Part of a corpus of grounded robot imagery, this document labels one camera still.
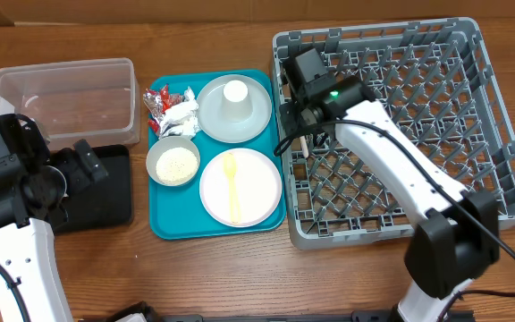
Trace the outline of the yellow plastic spoon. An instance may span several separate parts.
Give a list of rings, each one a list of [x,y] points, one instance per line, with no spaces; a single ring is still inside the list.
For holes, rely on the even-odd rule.
[[[230,218],[234,225],[237,225],[241,220],[240,204],[235,184],[236,173],[237,164],[235,157],[232,153],[226,153],[224,155],[224,174],[226,176],[229,189]]]

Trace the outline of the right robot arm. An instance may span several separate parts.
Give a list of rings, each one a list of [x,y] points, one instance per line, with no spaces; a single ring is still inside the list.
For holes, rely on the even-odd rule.
[[[428,159],[395,125],[373,90],[356,76],[337,80],[313,47],[282,63],[291,99],[280,107],[286,136],[324,132],[353,152],[403,208],[414,235],[405,254],[412,278],[392,321],[444,321],[451,305],[500,257],[498,203]]]

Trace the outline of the grey plate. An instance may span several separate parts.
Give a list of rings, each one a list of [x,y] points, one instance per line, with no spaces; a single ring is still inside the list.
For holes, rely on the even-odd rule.
[[[243,122],[227,121],[222,113],[223,88],[228,81],[244,81],[249,87],[252,115]],[[272,102],[265,87],[256,80],[228,74],[210,81],[198,94],[198,122],[202,131],[224,143],[241,143],[258,136],[270,121]]]

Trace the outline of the white plastic utensil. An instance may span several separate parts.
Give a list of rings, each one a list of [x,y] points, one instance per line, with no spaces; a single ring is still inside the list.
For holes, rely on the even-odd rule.
[[[305,136],[300,137],[300,146],[301,146],[301,151],[302,151],[303,157],[308,158],[308,156],[309,156],[308,143],[307,143]]]

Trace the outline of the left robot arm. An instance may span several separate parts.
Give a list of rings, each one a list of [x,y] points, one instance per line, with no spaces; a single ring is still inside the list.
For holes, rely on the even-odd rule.
[[[51,153],[37,123],[0,115],[0,313],[5,321],[70,321],[49,216],[108,172],[85,140]]]

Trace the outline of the grey bowl with rice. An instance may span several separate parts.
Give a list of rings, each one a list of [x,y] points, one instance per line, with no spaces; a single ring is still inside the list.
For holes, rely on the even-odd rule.
[[[181,136],[165,137],[152,145],[147,154],[149,177],[164,186],[181,186],[191,181],[200,166],[196,145]]]

